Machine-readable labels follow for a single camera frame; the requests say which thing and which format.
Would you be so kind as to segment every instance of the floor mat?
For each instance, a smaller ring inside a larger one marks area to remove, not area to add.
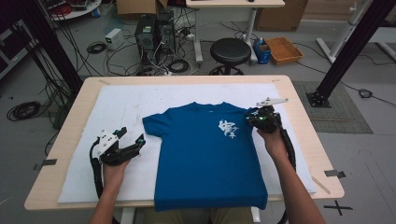
[[[305,94],[314,92],[319,82],[292,83],[317,133],[373,133],[341,84],[329,97],[331,108],[316,108],[309,104]]]

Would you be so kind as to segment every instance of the black cross mark on floor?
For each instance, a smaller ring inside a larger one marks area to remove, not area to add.
[[[353,210],[353,208],[351,207],[345,207],[345,206],[340,206],[337,202],[337,200],[335,200],[335,206],[332,205],[324,205],[324,208],[333,208],[333,209],[337,209],[338,213],[340,214],[340,216],[343,215],[343,213],[341,212],[341,209],[346,209],[346,210]]]

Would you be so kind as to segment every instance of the khaki pants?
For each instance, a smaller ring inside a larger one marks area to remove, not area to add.
[[[181,212],[182,210],[156,212],[154,208],[146,208],[143,223],[184,224]],[[253,224],[250,207],[211,208],[210,220],[213,224]]]

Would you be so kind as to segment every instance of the round stool seat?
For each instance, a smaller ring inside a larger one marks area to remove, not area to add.
[[[248,61],[251,49],[243,40],[222,38],[212,45],[210,54],[219,63],[236,66]]]

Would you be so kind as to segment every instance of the stool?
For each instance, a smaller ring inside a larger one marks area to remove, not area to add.
[[[232,69],[236,71],[234,75],[244,75],[236,66],[248,61],[251,49],[250,46],[241,39],[222,38],[212,45],[210,54],[218,63],[223,64],[212,69],[209,72],[210,76],[230,75]]]

